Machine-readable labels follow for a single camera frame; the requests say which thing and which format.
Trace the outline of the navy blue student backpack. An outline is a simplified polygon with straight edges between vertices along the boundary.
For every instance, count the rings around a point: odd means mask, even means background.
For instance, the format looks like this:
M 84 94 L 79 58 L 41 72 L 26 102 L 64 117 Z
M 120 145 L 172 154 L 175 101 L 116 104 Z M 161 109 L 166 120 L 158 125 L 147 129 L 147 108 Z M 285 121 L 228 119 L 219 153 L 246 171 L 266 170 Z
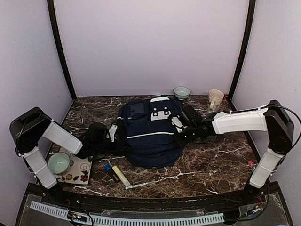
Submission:
M 174 135 L 179 126 L 170 118 L 183 108 L 180 101 L 169 97 L 136 99 L 118 112 L 117 124 L 125 130 L 126 159 L 136 167 L 151 169 L 174 166 L 181 156 Z

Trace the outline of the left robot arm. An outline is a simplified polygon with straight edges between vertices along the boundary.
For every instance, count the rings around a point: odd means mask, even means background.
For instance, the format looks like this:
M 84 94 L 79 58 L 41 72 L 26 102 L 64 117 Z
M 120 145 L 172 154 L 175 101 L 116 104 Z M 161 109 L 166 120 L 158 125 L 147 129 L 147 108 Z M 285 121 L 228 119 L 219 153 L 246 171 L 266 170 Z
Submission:
M 48 198 L 56 205 L 66 202 L 66 194 L 56 187 L 57 179 L 39 151 L 38 143 L 42 138 L 80 159 L 92 157 L 96 153 L 120 154 L 125 147 L 124 130 L 117 123 L 113 123 L 109 129 L 101 123 L 92 123 L 88 131 L 78 137 L 39 107 L 14 119 L 9 131 L 15 143 L 16 155 L 23 158 L 31 173 L 49 190 Z

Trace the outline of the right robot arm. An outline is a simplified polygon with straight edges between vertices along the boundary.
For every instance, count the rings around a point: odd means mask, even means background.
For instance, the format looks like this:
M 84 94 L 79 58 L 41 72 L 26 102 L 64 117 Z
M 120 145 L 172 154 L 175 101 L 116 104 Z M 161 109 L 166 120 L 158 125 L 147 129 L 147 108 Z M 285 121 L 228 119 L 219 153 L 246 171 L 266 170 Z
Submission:
M 260 189 L 271 174 L 277 170 L 286 155 L 292 150 L 294 124 L 277 100 L 254 109 L 213 112 L 200 116 L 191 106 L 185 106 L 168 120 L 176 127 L 174 138 L 180 147 L 200 138 L 231 132 L 264 131 L 269 144 L 257 167 L 240 193 L 240 200 L 250 204 L 258 197 Z

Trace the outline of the blue black marker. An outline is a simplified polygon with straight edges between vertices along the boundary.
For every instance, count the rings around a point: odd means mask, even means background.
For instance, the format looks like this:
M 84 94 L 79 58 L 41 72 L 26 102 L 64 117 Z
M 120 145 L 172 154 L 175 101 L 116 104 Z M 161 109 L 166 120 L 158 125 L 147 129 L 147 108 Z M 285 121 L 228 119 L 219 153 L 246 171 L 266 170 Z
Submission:
M 104 165 L 105 170 L 107 171 L 107 173 L 109 174 L 109 176 L 113 179 L 113 181 L 115 183 L 120 182 L 119 177 L 117 176 L 117 174 L 115 173 L 115 171 L 112 169 L 112 167 L 110 166 L 110 164 L 105 164 Z

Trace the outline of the yellow highlighter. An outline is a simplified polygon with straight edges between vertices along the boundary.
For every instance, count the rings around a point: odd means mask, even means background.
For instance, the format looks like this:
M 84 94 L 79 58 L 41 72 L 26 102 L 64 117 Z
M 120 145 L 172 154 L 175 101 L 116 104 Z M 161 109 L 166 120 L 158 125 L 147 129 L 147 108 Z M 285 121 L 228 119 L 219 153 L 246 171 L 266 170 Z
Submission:
M 124 176 L 124 174 L 120 171 L 120 169 L 117 166 L 112 167 L 113 171 L 116 173 L 120 181 L 125 185 L 125 186 L 130 186 L 130 182 L 128 179 Z

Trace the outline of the small green bowl at back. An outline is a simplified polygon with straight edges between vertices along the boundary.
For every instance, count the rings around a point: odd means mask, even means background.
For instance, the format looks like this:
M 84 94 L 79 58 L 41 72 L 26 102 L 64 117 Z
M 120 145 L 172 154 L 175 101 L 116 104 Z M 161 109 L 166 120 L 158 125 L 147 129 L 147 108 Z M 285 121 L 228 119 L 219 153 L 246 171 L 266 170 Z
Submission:
M 187 99 L 189 97 L 189 95 L 191 94 L 190 89 L 187 87 L 183 87 L 183 86 L 175 87 L 173 92 L 174 92 L 175 97 L 177 99 L 179 99 L 180 101 Z

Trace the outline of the floral square plate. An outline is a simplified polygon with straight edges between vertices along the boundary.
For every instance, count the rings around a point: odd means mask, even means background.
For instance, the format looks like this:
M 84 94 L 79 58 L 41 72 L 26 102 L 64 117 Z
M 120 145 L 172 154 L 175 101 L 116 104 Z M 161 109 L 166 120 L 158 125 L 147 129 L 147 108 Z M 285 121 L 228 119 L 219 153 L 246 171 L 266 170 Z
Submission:
M 63 148 L 60 148 L 59 152 L 69 156 L 70 166 L 65 173 L 55 175 L 56 179 L 62 183 L 87 186 L 90 180 L 93 156 L 80 159 Z

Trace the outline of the cream ceramic mug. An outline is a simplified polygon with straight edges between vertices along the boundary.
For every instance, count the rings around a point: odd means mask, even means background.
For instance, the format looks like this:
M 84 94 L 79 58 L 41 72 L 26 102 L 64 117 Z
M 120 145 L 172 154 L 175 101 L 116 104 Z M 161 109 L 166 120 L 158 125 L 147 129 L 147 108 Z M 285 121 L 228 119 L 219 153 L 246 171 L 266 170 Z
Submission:
M 216 112 L 219 110 L 219 107 L 223 101 L 224 93 L 217 89 L 211 89 L 209 91 L 209 112 Z

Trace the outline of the green bowl on plate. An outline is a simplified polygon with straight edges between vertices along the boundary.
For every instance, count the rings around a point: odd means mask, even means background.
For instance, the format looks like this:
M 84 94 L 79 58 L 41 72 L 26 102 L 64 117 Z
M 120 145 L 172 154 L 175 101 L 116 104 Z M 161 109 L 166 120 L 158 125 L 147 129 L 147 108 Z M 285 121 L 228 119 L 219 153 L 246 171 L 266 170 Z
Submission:
M 53 174 L 61 175 L 70 168 L 70 158 L 66 153 L 58 152 L 48 160 L 48 167 Z

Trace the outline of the white green pen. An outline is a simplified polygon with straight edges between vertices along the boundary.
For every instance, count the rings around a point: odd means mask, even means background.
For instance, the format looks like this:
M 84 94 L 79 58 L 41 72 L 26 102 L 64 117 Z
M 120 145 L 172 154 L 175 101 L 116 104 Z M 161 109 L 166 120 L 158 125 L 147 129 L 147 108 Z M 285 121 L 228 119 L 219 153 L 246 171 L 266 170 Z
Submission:
M 156 181 L 151 181 L 151 182 L 144 182 L 144 183 L 137 184 L 137 185 L 126 186 L 124 188 L 124 190 L 129 190 L 129 189 L 132 189 L 132 188 L 137 188 L 137 187 L 141 187 L 141 186 L 151 185 L 151 184 L 154 184 L 155 182 Z

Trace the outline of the small circuit board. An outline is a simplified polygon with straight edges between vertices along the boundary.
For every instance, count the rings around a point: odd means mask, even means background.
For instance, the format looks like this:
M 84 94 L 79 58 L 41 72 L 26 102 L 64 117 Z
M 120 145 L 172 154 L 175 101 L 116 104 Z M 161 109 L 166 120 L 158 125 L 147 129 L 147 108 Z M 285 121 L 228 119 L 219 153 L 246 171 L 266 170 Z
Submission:
M 85 217 L 79 213 L 68 212 L 67 218 L 73 222 L 87 222 L 87 217 Z

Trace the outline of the black front rail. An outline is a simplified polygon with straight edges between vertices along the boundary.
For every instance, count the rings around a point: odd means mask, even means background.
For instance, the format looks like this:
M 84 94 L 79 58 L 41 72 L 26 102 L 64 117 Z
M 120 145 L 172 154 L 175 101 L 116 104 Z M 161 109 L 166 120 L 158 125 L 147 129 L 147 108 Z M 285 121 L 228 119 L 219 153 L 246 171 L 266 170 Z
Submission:
M 285 201 L 277 182 L 272 182 L 264 187 L 261 199 L 255 196 L 250 202 L 241 199 L 243 191 L 234 191 L 223 194 L 211 194 L 180 198 L 118 198 L 103 196 L 85 186 L 80 186 L 74 192 L 62 191 L 67 199 L 61 206 L 73 210 L 86 210 L 100 212 L 104 209 L 142 211 L 142 212 L 163 212 L 175 210 L 196 210 L 205 209 L 217 212 L 237 211 L 244 206 L 251 206 L 256 203 L 264 203 L 271 207 L 276 206 L 280 210 L 285 209 Z

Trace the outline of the right black frame post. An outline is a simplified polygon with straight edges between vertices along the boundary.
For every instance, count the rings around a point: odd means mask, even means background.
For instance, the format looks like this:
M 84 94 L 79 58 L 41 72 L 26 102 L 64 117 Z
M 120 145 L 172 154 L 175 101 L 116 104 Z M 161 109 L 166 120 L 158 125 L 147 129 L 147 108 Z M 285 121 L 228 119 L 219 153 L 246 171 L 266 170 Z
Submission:
M 251 34 L 251 30 L 252 30 L 252 25 L 253 25 L 255 6 L 256 6 L 256 0 L 249 0 L 244 35 L 242 38 L 242 44 L 241 44 L 241 48 L 240 48 L 240 52 L 239 52 L 239 56 L 238 56 L 236 69 L 234 71 L 232 83 L 231 83 L 230 90 L 228 93 L 229 101 L 232 101 L 232 99 L 234 97 L 234 94 L 235 94 L 235 91 L 236 91 L 236 88 L 238 85 L 238 81 L 239 81 L 239 78 L 241 75 L 241 71 L 243 68 L 243 64 L 244 64 L 244 60 L 245 60 L 245 56 L 246 56 L 246 52 L 247 52 L 247 48 L 248 48 L 248 43 L 249 43 L 249 39 L 250 39 L 250 34 Z

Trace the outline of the black frame post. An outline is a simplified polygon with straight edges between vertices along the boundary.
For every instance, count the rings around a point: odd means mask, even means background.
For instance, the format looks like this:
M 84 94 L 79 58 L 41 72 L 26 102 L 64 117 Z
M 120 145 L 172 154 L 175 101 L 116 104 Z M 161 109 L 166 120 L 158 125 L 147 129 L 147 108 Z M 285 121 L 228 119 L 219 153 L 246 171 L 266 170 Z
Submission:
M 55 12 L 55 2 L 53 0 L 47 0 L 47 5 L 48 5 L 48 13 L 49 13 L 52 33 L 55 41 L 56 51 L 63 71 L 64 80 L 66 82 L 71 99 L 74 102 L 77 99 L 77 95 L 71 80 L 71 75 L 67 66 L 67 61 L 63 50 L 63 45 L 62 45 L 59 27 L 58 27 L 58 21 Z
M 252 25 L 253 25 L 255 6 L 256 6 L 256 0 L 249 0 L 244 35 L 242 38 L 242 44 L 241 44 L 241 48 L 240 48 L 240 52 L 239 52 L 239 56 L 238 56 L 236 69 L 234 71 L 232 83 L 231 83 L 230 90 L 228 93 L 229 101 L 232 101 L 232 99 L 234 97 L 234 94 L 235 94 L 235 91 L 236 91 L 236 88 L 238 85 L 238 81 L 239 81 L 239 78 L 241 75 L 241 71 L 243 68 L 243 64 L 244 64 L 244 60 L 245 60 L 245 56 L 246 56 L 246 52 L 247 52 L 247 48 L 248 48 L 248 43 L 249 43 L 249 39 L 250 39 L 250 34 L 251 34 L 251 30 L 252 30 Z

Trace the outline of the left black frame post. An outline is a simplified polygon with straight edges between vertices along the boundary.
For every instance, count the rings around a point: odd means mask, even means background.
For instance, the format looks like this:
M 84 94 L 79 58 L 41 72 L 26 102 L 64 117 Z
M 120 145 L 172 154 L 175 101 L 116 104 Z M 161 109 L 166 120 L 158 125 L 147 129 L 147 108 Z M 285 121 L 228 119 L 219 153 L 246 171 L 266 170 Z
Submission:
M 63 45 L 62 45 L 59 27 L 58 27 L 58 21 L 55 12 L 55 2 L 53 0 L 47 0 L 47 5 L 48 5 L 48 13 L 49 13 L 52 33 L 55 41 L 56 51 L 63 71 L 64 80 L 66 82 L 71 99 L 74 102 L 77 99 L 77 95 L 71 80 L 71 75 L 67 66 L 67 61 L 63 50 Z

